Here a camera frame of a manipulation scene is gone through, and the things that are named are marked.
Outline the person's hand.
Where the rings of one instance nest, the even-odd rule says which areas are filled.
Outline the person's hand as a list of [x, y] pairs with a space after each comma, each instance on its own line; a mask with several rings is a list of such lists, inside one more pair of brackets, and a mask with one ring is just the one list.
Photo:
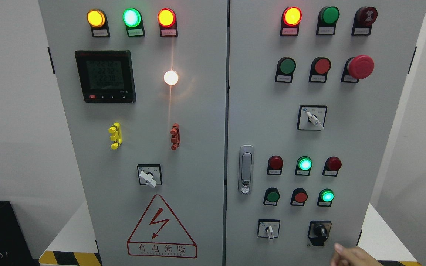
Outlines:
[[335, 243], [334, 249], [330, 266], [382, 266], [379, 261], [358, 246], [345, 248]]

